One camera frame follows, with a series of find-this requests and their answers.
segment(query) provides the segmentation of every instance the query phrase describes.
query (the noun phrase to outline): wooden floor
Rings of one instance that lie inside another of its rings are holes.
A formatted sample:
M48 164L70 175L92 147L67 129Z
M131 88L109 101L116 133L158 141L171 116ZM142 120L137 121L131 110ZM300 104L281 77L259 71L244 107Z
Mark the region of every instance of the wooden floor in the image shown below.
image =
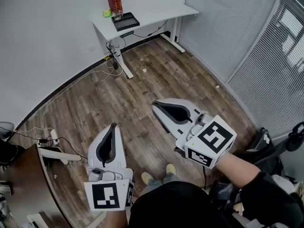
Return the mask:
M103 128L110 123L118 123L123 133L128 167L134 170L135 196L144 188L140 180L142 171L162 179L165 165L169 162L176 166L181 179L198 186L204 183L202 167L173 151L175 139L163 130L152 114L151 103L154 100L168 97L188 99L201 110L220 115L238 134L234 150L246 148L256 134L237 102L193 55L187 52L181 55L166 40L158 38L123 53L123 57L134 78L127 79L125 74L121 74L95 83L92 77L97 81L105 75L91 74L49 106L45 123L47 127L55 128L59 137L67 138L74 149L84 156ZM111 69L102 64L97 70L110 72ZM41 127L47 104L21 130ZM39 130L28 133L34 138L44 134ZM19 135L15 135L12 141L25 148L34 142ZM67 153L73 153L63 139L60 147ZM86 167L86 160L82 160L70 162L66 167L58 162L49 170L57 195L74 227L85 227L96 215L90 212L86 201L83 186L83 182L87 181ZM207 174L207 184L211 185L211 172Z

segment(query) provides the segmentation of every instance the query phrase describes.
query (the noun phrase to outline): person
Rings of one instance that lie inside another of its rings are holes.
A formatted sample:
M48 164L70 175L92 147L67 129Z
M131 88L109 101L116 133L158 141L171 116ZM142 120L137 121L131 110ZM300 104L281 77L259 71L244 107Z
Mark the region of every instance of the person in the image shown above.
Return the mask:
M265 227L281 223L297 228L303 223L295 199L255 165L227 153L216 168L242 189L242 204L251 219ZM243 227L231 213L212 206L202 188L179 180L172 164L166 166L166 172L163 182L144 172L142 180L147 187L131 209L129 225L125 211L118 211L107 213L105 227Z

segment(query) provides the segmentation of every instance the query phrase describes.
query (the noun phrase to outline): black bag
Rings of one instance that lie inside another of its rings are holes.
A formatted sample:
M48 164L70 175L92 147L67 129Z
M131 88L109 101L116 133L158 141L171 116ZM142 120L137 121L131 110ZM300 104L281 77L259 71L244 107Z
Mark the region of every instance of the black bag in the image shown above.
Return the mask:
M9 166L25 149L22 146L10 144L0 139L0 166Z

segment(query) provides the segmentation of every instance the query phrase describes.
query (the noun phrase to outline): power strip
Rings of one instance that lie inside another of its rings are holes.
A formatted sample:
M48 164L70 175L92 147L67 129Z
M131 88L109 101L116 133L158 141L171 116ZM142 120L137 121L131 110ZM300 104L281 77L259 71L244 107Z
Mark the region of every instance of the power strip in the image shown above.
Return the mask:
M131 34L134 34L134 30L132 30L132 31L130 31L130 32L128 32L128 33L125 33L125 34L121 35L120 38L127 37L127 36L129 36L129 35L131 35Z

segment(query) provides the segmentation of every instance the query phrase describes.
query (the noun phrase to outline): white desk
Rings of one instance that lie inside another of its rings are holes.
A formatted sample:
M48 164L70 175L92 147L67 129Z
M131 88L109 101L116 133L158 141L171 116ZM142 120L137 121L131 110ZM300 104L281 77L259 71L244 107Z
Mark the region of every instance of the white desk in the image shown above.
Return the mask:
M155 3L154 4L132 4L132 5L129 4L126 6L123 4L123 10L125 13L131 12L135 16L135 18L140 22L140 26L136 26L136 27L129 28L129 29L124 29L122 31L117 31L112 22L112 19L103 17L102 8L97 8L91 14L91 20L92 20L93 24L99 30L99 32L103 35L105 40L111 42L111 45L117 45L118 43L115 43L116 38L118 38L120 35L123 35L127 32L142 28L144 26L147 26L147 25L150 25L153 23L164 21L167 19L174 19L174 24L173 24L173 28L171 29L170 38L164 34L161 34L161 36L163 38L165 38L167 41L169 41L172 45L174 45L181 52L185 52L185 50L175 42L178 17L183 17L186 15L193 15L193 14L199 13L197 10L195 10L187 5L172 4L172 3L168 3L168 4L159 4L159 3L157 3L157 4L155 4ZM119 48L115 48L115 55L121 55ZM120 64L120 66L124 70L124 72L127 74L128 78L132 78L133 74L128 69L128 67L125 65L125 63L123 61L123 57L115 56L115 59Z

